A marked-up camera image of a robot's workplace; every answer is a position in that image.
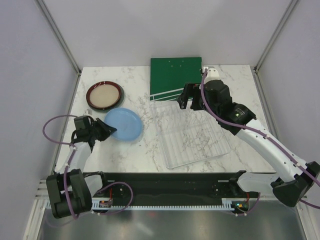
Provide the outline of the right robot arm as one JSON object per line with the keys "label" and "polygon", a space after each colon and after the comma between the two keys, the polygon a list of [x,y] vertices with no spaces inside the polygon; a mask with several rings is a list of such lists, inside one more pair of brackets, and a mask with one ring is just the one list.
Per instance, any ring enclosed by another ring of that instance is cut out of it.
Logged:
{"label": "right robot arm", "polygon": [[273,174],[239,171],[229,184],[233,196],[258,192],[274,195],[282,204],[295,207],[313,184],[319,184],[320,165],[316,161],[306,162],[289,151],[248,107],[233,101],[222,80],[185,84],[177,97],[180,109],[187,107],[189,99],[192,110],[208,112],[223,129],[250,145],[275,170]]}

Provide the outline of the blue plate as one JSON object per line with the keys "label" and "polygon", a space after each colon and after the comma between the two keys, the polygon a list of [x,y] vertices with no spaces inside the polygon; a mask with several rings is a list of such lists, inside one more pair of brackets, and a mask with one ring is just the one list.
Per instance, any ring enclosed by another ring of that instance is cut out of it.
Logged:
{"label": "blue plate", "polygon": [[143,132],[141,118],[134,111],[124,107],[111,109],[106,114],[104,123],[116,129],[111,136],[122,142],[135,141]]}

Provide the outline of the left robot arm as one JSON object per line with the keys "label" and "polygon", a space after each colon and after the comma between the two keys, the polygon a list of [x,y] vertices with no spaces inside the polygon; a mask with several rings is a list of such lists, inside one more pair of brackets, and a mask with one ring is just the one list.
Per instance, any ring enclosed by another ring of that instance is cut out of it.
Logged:
{"label": "left robot arm", "polygon": [[77,219],[92,209],[93,195],[104,197],[110,191],[100,172],[85,177],[83,170],[96,141],[105,141],[117,129],[89,115],[75,116],[74,126],[70,142],[61,142],[69,146],[63,167],[46,178],[50,207],[56,219],[69,216]]}

